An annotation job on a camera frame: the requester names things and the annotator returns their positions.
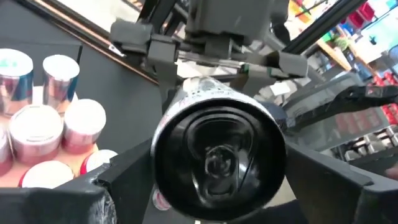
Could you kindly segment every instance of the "red and silver can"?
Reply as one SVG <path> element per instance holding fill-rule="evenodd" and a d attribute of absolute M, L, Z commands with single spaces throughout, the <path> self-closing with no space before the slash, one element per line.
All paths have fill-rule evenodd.
<path fill-rule="evenodd" d="M 64 114 L 75 95 L 79 64 L 66 55 L 52 55 L 44 59 L 43 70 L 43 104 Z"/>
<path fill-rule="evenodd" d="M 27 165 L 53 159 L 58 154 L 62 131 L 62 119 L 51 106 L 23 107 L 9 123 L 16 159 Z"/>
<path fill-rule="evenodd" d="M 42 187 L 54 189 L 75 175 L 72 169 L 60 161 L 45 161 L 34 165 L 19 180 L 19 187 Z"/>
<path fill-rule="evenodd" d="M 110 163 L 111 158 L 117 156 L 118 154 L 109 149 L 102 149 L 96 152 L 93 152 L 89 155 L 81 164 L 80 167 L 80 175 L 84 175 L 105 163 Z"/>
<path fill-rule="evenodd" d="M 63 149 L 72 154 L 82 154 L 93 148 L 106 124 L 106 113 L 97 101 L 82 99 L 70 104 L 64 123 Z"/>
<path fill-rule="evenodd" d="M 0 110 L 12 116 L 32 103 L 33 61 L 14 49 L 0 49 Z"/>
<path fill-rule="evenodd" d="M 10 171 L 12 164 L 13 158 L 8 142 L 7 131 L 0 126 L 0 176 Z"/>
<path fill-rule="evenodd" d="M 154 203 L 155 208 L 160 211 L 167 211 L 171 208 L 171 205 L 166 201 L 158 189 L 154 191 L 152 202 Z"/>

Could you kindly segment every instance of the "pull tab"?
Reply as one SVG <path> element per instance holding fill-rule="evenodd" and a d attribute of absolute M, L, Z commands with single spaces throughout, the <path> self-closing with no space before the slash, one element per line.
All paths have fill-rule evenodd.
<path fill-rule="evenodd" d="M 226 200 L 238 189 L 238 157 L 228 146 L 216 146 L 206 153 L 203 197 L 209 201 Z"/>

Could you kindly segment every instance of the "machine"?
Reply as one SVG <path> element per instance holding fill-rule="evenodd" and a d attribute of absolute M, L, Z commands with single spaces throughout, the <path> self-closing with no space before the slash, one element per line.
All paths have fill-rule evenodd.
<path fill-rule="evenodd" d="M 189 217 L 238 222 L 269 202 L 284 176 L 309 223 L 398 222 L 398 181 L 289 141 L 336 114 L 397 103 L 398 87 L 350 86 L 295 117 L 272 114 L 251 96 L 308 73 L 298 55 L 303 45 L 265 56 L 241 52 L 267 35 L 272 18 L 283 21 L 283 13 L 273 13 L 276 0 L 175 3 L 147 1 L 137 23 L 118 20 L 111 28 L 115 46 L 159 80 L 164 117 L 154 137 L 55 189 L 0 189 L 4 223 L 142 223 L 154 182 Z M 186 15 L 183 41 L 171 36 L 172 27 L 162 28 L 178 11 Z M 179 83 L 178 58 L 236 67 L 238 74 L 229 87 L 211 77 Z"/>

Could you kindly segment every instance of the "orange surface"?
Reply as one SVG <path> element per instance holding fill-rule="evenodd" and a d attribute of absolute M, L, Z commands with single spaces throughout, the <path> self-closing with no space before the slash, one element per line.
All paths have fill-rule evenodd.
<path fill-rule="evenodd" d="M 35 86 L 33 89 L 33 103 L 40 103 L 41 102 L 41 96 L 42 96 L 42 87 L 41 86 Z M 0 123 L 4 125 L 4 127 L 8 127 L 8 122 L 9 118 L 0 116 Z M 86 159 L 87 156 L 89 156 L 92 152 L 95 152 L 98 150 L 97 145 L 94 145 L 93 148 L 84 154 L 80 155 L 74 155 L 74 154 L 68 154 L 65 151 L 62 150 L 60 147 L 59 153 L 56 156 L 54 160 L 58 160 L 60 162 L 63 162 L 67 165 L 69 165 L 72 169 L 73 172 L 75 173 L 75 176 L 78 177 L 80 175 L 80 166 L 83 163 L 83 161 Z M 25 174 L 25 172 L 30 168 L 31 166 L 25 166 L 24 164 L 21 164 L 14 160 L 14 165 L 12 169 L 5 175 L 0 177 L 0 187 L 18 187 L 19 180 L 21 177 Z"/>

